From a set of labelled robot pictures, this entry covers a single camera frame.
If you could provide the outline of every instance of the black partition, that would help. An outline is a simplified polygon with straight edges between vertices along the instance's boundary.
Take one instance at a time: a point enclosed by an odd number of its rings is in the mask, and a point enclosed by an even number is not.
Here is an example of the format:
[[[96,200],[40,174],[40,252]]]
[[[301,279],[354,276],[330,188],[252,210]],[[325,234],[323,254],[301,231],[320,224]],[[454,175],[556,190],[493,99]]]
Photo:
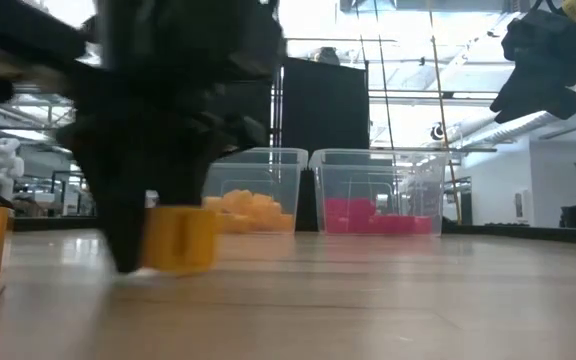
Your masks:
[[[308,150],[368,149],[370,119],[366,72],[286,59],[282,80],[282,147]],[[317,231],[314,174],[302,173],[297,231]]]

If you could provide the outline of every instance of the wooden floor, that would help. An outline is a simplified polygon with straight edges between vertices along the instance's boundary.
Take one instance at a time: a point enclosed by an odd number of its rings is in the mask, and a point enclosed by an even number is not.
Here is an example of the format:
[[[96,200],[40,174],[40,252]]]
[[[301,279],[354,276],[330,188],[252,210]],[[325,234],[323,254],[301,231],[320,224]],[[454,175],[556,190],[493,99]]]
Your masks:
[[[228,238],[211,273],[121,278],[78,231],[6,264],[0,359],[576,360],[576,245]]]

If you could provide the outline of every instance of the pink cubes in bin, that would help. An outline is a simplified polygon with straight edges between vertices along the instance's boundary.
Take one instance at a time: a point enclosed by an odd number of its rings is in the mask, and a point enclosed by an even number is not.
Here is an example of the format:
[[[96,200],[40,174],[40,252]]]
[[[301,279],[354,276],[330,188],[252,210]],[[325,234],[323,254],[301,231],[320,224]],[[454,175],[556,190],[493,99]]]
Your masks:
[[[329,234],[430,235],[427,216],[379,215],[370,199],[326,199],[326,232]]]

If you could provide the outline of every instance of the clear plastic bin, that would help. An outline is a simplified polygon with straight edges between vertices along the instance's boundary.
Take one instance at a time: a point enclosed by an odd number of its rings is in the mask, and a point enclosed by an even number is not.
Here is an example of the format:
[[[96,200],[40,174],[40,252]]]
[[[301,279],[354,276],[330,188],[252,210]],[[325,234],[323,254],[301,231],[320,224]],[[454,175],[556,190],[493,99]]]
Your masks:
[[[204,208],[218,213],[222,233],[293,233],[307,166],[301,149],[255,148],[223,158],[208,172]]]
[[[441,152],[316,151],[320,231],[440,235],[447,160]]]

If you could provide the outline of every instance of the white humanoid robot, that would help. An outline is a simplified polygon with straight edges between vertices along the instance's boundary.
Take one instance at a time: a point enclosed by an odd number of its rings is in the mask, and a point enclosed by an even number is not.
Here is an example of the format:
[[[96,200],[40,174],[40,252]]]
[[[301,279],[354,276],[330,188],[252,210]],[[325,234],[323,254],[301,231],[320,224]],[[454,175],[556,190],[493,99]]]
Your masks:
[[[0,195],[12,201],[15,179],[24,175],[24,160],[17,156],[17,139],[0,139]]]

